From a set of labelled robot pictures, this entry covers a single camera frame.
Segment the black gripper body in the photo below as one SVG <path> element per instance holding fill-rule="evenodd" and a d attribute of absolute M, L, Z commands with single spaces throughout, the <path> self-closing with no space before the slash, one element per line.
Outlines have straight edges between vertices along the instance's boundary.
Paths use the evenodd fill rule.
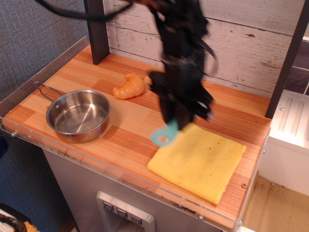
<path fill-rule="evenodd" d="M 204 60 L 204 57 L 178 61 L 164 60 L 163 72 L 149 73 L 152 81 L 151 91 L 158 97 L 175 99 L 176 107 L 184 107 L 195 116 L 210 119 L 213 97 L 201 83 Z"/>

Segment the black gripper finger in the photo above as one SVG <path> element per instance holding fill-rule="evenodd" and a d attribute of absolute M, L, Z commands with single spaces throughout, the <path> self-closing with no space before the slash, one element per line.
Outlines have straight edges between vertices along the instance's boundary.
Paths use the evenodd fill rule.
<path fill-rule="evenodd" d="M 191 123 L 194 119 L 194 113 L 188 111 L 186 108 L 177 106 L 176 107 L 176 119 L 178 122 L 178 130 L 182 130 L 186 125 Z"/>
<path fill-rule="evenodd" d="M 163 120 L 166 124 L 168 124 L 173 119 L 177 119 L 175 99 L 159 97 L 159 104 Z"/>

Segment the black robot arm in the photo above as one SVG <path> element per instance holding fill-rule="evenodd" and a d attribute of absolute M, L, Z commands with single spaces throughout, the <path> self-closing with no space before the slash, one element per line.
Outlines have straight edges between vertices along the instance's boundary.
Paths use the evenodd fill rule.
<path fill-rule="evenodd" d="M 150 89 L 159 96 L 163 120 L 182 130 L 195 116 L 211 116 L 211 94 L 202 86 L 207 19 L 197 0 L 140 0 L 154 15 L 163 51 L 163 72 L 150 72 Z"/>

